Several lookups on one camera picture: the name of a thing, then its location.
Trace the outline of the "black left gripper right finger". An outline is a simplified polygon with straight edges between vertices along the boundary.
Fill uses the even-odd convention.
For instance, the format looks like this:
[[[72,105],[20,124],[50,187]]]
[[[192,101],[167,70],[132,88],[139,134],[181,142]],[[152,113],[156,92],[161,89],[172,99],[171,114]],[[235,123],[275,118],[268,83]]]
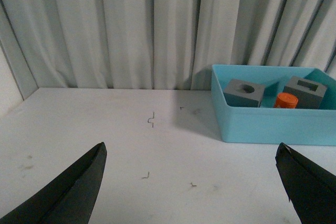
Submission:
[[[285,143],[276,167],[301,223],[335,223],[335,175]]]

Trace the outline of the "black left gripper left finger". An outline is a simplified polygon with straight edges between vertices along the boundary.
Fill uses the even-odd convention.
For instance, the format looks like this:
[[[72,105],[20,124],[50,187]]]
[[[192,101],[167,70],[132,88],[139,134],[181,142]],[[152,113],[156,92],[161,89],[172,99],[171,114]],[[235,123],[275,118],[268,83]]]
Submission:
[[[88,223],[107,160],[99,143],[44,188],[1,218],[1,223]]]

